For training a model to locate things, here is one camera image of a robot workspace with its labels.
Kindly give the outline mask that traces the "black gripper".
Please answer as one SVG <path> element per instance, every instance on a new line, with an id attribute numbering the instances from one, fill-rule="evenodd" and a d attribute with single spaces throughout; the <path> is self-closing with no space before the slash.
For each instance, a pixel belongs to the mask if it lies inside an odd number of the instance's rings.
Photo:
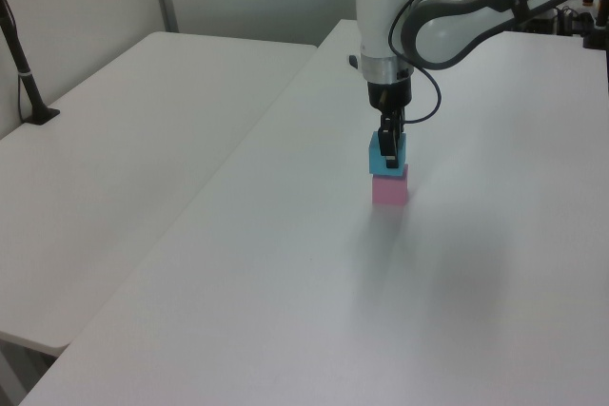
<path id="1" fill-rule="evenodd" d="M 381 155 L 385 158 L 387 168 L 398 169 L 401 163 L 399 144 L 404 132 L 405 107 L 412 100 L 411 79 L 406 78 L 391 85 L 368 82 L 367 90 L 369 104 L 383 114 L 378 129 Z"/>

